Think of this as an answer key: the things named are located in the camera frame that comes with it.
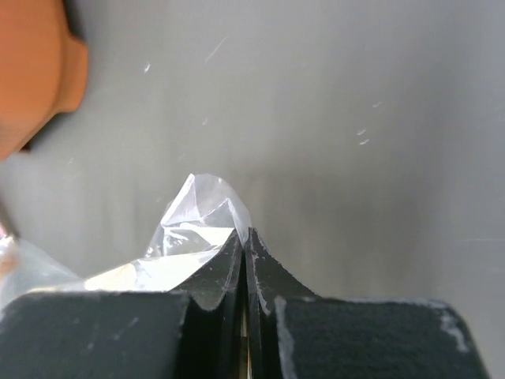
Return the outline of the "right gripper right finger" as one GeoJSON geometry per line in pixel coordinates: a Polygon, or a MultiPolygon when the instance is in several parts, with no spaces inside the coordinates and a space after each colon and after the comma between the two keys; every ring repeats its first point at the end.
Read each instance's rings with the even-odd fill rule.
{"type": "Polygon", "coordinates": [[[244,247],[255,378],[486,378],[464,320],[427,299],[324,298],[269,254],[244,247]]]}

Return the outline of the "polka dot zip bag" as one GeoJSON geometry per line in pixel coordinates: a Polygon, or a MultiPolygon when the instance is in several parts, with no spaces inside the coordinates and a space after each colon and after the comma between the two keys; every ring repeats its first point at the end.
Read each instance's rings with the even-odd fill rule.
{"type": "Polygon", "coordinates": [[[190,174],[140,256],[80,277],[20,237],[1,211],[1,307],[19,298],[167,294],[208,265],[230,238],[249,239],[252,220],[234,188],[213,174],[190,174]]]}

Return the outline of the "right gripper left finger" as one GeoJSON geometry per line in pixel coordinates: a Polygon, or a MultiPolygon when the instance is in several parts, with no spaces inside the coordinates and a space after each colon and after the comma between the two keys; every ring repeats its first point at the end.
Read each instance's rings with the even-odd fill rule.
{"type": "Polygon", "coordinates": [[[4,378],[235,378],[241,243],[168,292],[32,293],[1,318],[4,378]]]}

